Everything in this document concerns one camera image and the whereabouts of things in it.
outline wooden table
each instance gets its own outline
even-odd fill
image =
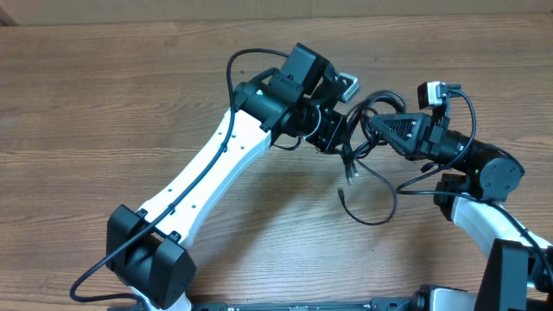
[[[507,208],[553,239],[551,14],[1,28],[0,309],[104,310],[67,293],[104,255],[111,212],[121,203],[138,208],[213,134],[228,106],[224,70],[233,52],[290,51],[297,41],[358,76],[362,95],[390,88],[410,111],[424,81],[462,82],[477,138],[526,168]],[[281,64],[244,56],[235,83]],[[452,129],[470,131],[462,101],[452,118]],[[422,166],[388,147],[366,163],[395,185]],[[271,149],[201,228],[188,295],[247,303],[411,295],[422,283],[478,290],[486,259],[430,197],[400,197],[390,224],[367,227],[342,210],[343,185],[338,156],[307,143]],[[388,211],[386,191],[363,174],[346,197],[360,217],[376,219]],[[121,290],[102,269],[80,293]]]

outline black plastic bracket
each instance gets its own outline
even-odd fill
[[[148,222],[142,214],[119,206],[107,222],[106,253],[112,253],[146,225]],[[192,258],[178,244],[180,238],[177,232],[163,240],[148,234],[106,265],[124,284],[146,295],[154,307],[169,308],[188,288],[196,273]]]
[[[526,310],[528,254],[519,242],[493,242],[474,311]]]

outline white arm segment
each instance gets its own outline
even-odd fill
[[[471,200],[456,198],[451,212],[453,222],[470,235],[480,251],[488,258],[496,238],[518,241],[531,246],[509,220],[494,208]],[[550,243],[530,232],[537,244],[547,248]]]
[[[213,159],[225,139],[230,116],[231,113],[228,111],[209,142],[182,172],[159,194],[142,204],[140,208],[148,211],[147,221],[153,221],[165,210]],[[261,130],[260,125],[261,122],[246,112],[236,112],[227,151],[177,205],[175,212],[162,220],[156,228],[167,235],[173,231],[178,232],[181,234],[181,246],[185,249],[192,246],[201,224],[232,182],[270,147],[270,131]]]

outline black cable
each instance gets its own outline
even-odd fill
[[[467,102],[468,109],[470,110],[470,118],[471,118],[473,128],[471,130],[470,137],[468,138],[468,142],[465,145],[465,148],[463,148],[463,150],[453,160],[451,160],[448,164],[443,165],[443,166],[439,166],[437,169],[435,169],[433,171],[430,171],[426,174],[420,175],[417,178],[414,178],[410,181],[406,181],[403,184],[399,185],[396,189],[398,194],[413,195],[413,194],[422,194],[422,192],[425,192],[425,194],[432,193],[433,192],[432,190],[429,190],[429,191],[405,191],[405,190],[402,190],[402,189],[405,188],[405,187],[408,187],[408,186],[410,186],[410,185],[412,185],[416,182],[419,182],[423,179],[429,178],[432,175],[438,174],[438,173],[442,172],[445,169],[450,169],[457,161],[459,161],[470,150],[470,147],[471,147],[471,145],[473,144],[473,141],[474,141],[474,137],[476,136],[476,112],[474,112],[473,102],[462,91],[451,90],[451,92],[456,93],[456,94],[460,95],[461,97],[463,97],[465,99],[465,101]]]
[[[282,149],[282,150],[294,151],[294,150],[296,150],[298,147],[300,147],[300,144],[302,144],[302,138],[301,138],[301,137],[298,137],[298,138],[297,138],[297,143],[296,143],[294,146],[284,147],[284,146],[280,146],[280,145],[277,145],[277,144],[273,144],[273,146],[275,146],[275,147],[277,147],[277,148],[280,148],[280,149]]]
[[[379,221],[379,222],[366,222],[366,221],[363,221],[359,218],[357,218],[355,215],[352,214],[352,212],[349,211],[349,209],[347,208],[346,206],[346,198],[344,196],[344,189],[343,188],[338,188],[338,197],[340,198],[340,202],[342,203],[342,206],[344,207],[344,210],[346,211],[346,213],[351,217],[353,218],[355,221],[357,221],[358,223],[360,224],[363,224],[363,225],[382,225],[382,224],[385,224],[387,222],[389,222],[393,217],[394,217],[394,214],[396,213],[396,209],[397,209],[397,194],[396,194],[396,191],[394,189],[394,186],[388,181],[386,180],[382,175],[380,175],[379,173],[373,171],[372,169],[370,169],[369,167],[367,167],[363,162],[361,162],[359,159],[356,160],[356,162],[364,169],[366,169],[369,173],[375,175],[378,179],[380,179],[384,184],[386,184],[386,186],[390,189],[391,191],[391,195],[393,197],[393,205],[391,207],[391,211],[390,211],[390,214],[388,215],[388,217],[385,219],[385,220],[382,220],[382,221]]]
[[[378,222],[368,222],[359,219],[358,217],[353,215],[353,213],[351,213],[346,205],[344,190],[342,188],[339,188],[338,196],[340,198],[340,203],[342,204],[342,207],[344,207],[344,210],[351,218],[363,225],[382,225],[390,222],[397,210],[396,189],[382,175],[373,171],[363,162],[361,162],[361,159],[366,158],[376,146],[386,144],[382,141],[380,133],[378,133],[373,127],[371,127],[371,118],[367,114],[367,112],[370,112],[373,115],[378,115],[378,111],[373,107],[376,103],[386,103],[393,107],[398,114],[403,114],[407,111],[407,102],[399,93],[391,90],[382,90],[374,92],[373,94],[367,96],[364,100],[356,104],[346,115],[347,128],[350,132],[350,139],[357,125],[359,125],[363,132],[363,135],[366,138],[366,141],[360,144],[356,149],[353,149],[350,143],[346,143],[342,147],[341,156],[346,166],[346,177],[348,179],[352,178],[353,172],[356,172],[353,163],[357,162],[360,167],[377,177],[390,189],[393,200],[390,214],[388,214],[388,217],[385,220]]]
[[[282,57],[288,57],[286,53],[265,49],[265,48],[249,48],[249,49],[238,51],[233,56],[231,56],[228,63],[226,64],[226,85],[228,87],[231,117],[229,120],[228,131],[226,132],[225,139],[223,139],[223,142],[221,143],[219,149],[217,150],[217,153],[213,156],[212,160],[206,165],[206,167],[201,171],[201,173],[190,183],[190,185],[188,185],[188,187],[184,189],[184,191],[171,204],[169,204],[167,208],[159,216],[157,216],[156,219],[154,219],[154,221],[152,221],[149,225],[147,225],[134,237],[132,237],[131,239],[123,243],[121,246],[119,246],[110,255],[107,255],[102,260],[94,264],[87,272],[85,272],[82,276],[80,276],[77,279],[77,281],[73,283],[73,285],[71,286],[71,289],[69,290],[69,296],[71,297],[71,299],[77,302],[106,301],[106,300],[120,299],[120,298],[135,299],[139,302],[144,301],[144,299],[140,295],[135,295],[130,293],[83,297],[83,296],[77,295],[76,291],[77,291],[77,288],[80,286],[80,284],[82,284],[88,277],[94,274],[94,272],[102,268],[103,265],[111,261],[121,251],[124,251],[126,248],[133,245],[138,239],[144,237],[147,234],[150,234],[154,230],[156,225],[159,224],[167,215],[172,213],[175,210],[176,206],[179,205],[179,203],[181,203],[181,201],[190,193],[190,191],[192,191],[192,189],[194,189],[194,187],[196,187],[196,185],[198,185],[198,183],[200,183],[200,181],[204,178],[204,176],[206,176],[207,173],[211,170],[213,165],[215,165],[215,163],[220,158],[220,156],[225,152],[226,145],[231,139],[232,129],[234,127],[234,118],[236,114],[236,111],[234,109],[234,96],[233,96],[233,87],[232,87],[232,73],[231,73],[232,63],[240,55],[248,54],[248,53],[266,53],[266,54],[275,54]]]

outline wall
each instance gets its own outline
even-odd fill
[[[544,13],[553,0],[0,0],[8,25]]]

